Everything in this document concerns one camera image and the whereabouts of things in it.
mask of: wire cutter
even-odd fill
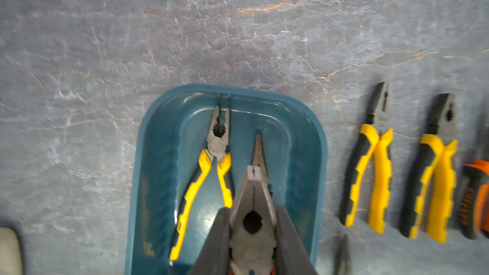
[[[484,156],[463,168],[468,183],[461,201],[459,222],[462,232],[469,239],[476,239],[481,227],[489,238],[489,125],[486,125],[485,133],[481,140],[481,144],[486,145]],[[486,215],[482,220],[485,205]]]
[[[384,233],[385,210],[389,204],[392,164],[389,146],[393,130],[388,127],[390,113],[389,84],[377,84],[367,109],[367,119],[360,129],[357,143],[351,154],[345,173],[340,221],[352,226],[357,211],[360,184],[372,154],[375,159],[375,184],[370,203],[369,225],[378,233]]]
[[[255,137],[252,165],[247,166],[233,207],[218,211],[188,275],[250,273],[317,275],[287,210],[273,206],[261,135]]]
[[[172,261],[177,260],[180,256],[192,204],[202,183],[211,171],[214,157],[218,163],[217,175],[223,193],[224,206],[231,208],[233,205],[234,187],[231,172],[229,172],[231,168],[231,153],[226,151],[229,143],[229,112],[229,107],[227,107],[224,114],[224,124],[220,125],[220,107],[216,106],[214,110],[209,132],[207,133],[207,147],[200,153],[199,165],[192,175],[185,195],[180,203],[178,221],[170,251],[170,260]]]
[[[457,149],[455,133],[455,95],[438,95],[428,115],[418,155],[409,171],[400,221],[400,232],[405,237],[416,239],[418,236],[426,191],[434,174],[426,232],[436,241],[446,242],[446,223],[452,212],[456,184],[452,169],[452,157]]]
[[[268,190],[261,135],[255,137],[253,163],[241,181],[229,216],[230,266],[234,275],[270,275],[277,246],[277,214]]]

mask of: black handle grip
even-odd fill
[[[358,168],[358,163],[362,157],[370,158],[372,156],[372,145],[369,138],[364,134],[358,135],[357,143],[351,153],[350,160],[346,167],[345,182],[343,184],[343,197],[341,199],[341,207],[339,218],[343,225],[351,226],[353,224],[353,218],[357,210],[358,193],[351,193],[351,188],[354,185],[360,187],[360,183],[365,171],[366,163],[362,168]]]
[[[202,169],[200,168],[200,166],[197,166],[197,169],[195,169],[194,174],[192,174],[192,177],[185,188],[185,193],[187,193],[187,190],[190,187],[190,185],[192,183],[195,183],[199,179],[201,174],[202,174]],[[186,206],[187,206],[187,200],[185,199],[185,195],[184,195],[182,200],[180,201],[179,212],[178,212],[179,217],[185,211]],[[179,229],[177,228],[174,231],[173,238],[172,238],[172,246],[170,248],[173,248],[177,244],[179,237],[180,237]]]
[[[435,158],[436,154],[429,144],[420,144],[416,160],[409,171],[399,225],[400,233],[407,238],[416,238],[418,234],[426,190],[431,176],[425,182],[422,181],[422,177],[424,174],[433,174],[432,165]]]
[[[224,174],[224,183],[226,184],[226,188],[231,191],[231,196],[234,198],[234,183],[233,183],[233,175],[231,174],[231,169],[229,169],[226,174]]]

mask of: orange tool handle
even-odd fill
[[[489,232],[489,212],[482,221],[484,204],[489,190],[489,162],[477,160],[464,166],[464,175],[470,181],[462,198],[459,223],[462,233],[469,239],[476,239],[481,227]]]

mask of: pliers handle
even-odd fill
[[[207,153],[207,149],[203,149],[200,153],[199,165],[192,175],[189,185],[187,186],[185,195],[180,202],[178,222],[176,224],[176,230],[173,236],[170,250],[170,260],[172,261],[177,260],[180,256],[183,239],[185,238],[185,232],[187,231],[187,224],[190,217],[192,204],[194,203],[194,199],[197,196],[200,187],[204,183],[204,180],[207,178],[207,175],[209,175],[209,172],[211,171],[212,159],[214,157],[209,156]]]
[[[346,226],[352,226],[358,206],[360,184],[367,164],[374,155],[375,184],[372,193],[369,225],[378,233],[384,232],[385,210],[390,198],[390,179],[392,163],[389,146],[392,143],[393,130],[379,136],[373,125],[363,124],[357,143],[348,162],[343,190],[340,221]]]
[[[435,175],[426,232],[436,241],[446,242],[446,225],[453,208],[456,184],[452,168],[452,157],[457,150],[454,116],[454,95],[438,95],[406,184],[400,232],[407,238],[416,239],[418,236],[426,191]]]
[[[221,192],[223,193],[224,207],[233,207],[234,186],[231,169],[231,153],[227,153],[226,156],[217,164],[217,177],[219,178],[219,185],[221,186]]]

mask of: blue plastic tray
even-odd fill
[[[215,162],[194,201],[180,258],[173,266],[169,266],[168,254],[176,210],[206,145],[218,104],[231,108],[228,148],[235,188],[251,164],[255,134],[260,132],[273,202],[285,205],[315,263],[327,162],[326,137],[315,115],[284,95],[186,85],[156,100],[139,128],[126,275],[186,274],[197,258],[223,206]]]

